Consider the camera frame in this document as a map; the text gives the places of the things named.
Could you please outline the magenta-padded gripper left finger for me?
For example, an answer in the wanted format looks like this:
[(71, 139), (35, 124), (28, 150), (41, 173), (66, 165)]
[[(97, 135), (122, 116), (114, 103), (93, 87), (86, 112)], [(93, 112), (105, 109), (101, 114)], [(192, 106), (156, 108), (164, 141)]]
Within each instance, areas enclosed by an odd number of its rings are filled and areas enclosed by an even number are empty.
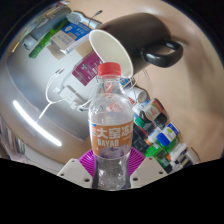
[(79, 159), (70, 159), (59, 171), (58, 176), (84, 188), (93, 186), (96, 162), (92, 150)]

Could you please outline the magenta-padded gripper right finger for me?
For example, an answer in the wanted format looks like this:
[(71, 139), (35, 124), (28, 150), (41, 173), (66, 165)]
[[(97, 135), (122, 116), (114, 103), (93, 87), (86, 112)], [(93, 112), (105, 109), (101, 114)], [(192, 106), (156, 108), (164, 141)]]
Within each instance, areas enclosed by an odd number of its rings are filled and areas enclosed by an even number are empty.
[(145, 157), (132, 148), (128, 159), (128, 175), (131, 188), (140, 188), (167, 175), (154, 157)]

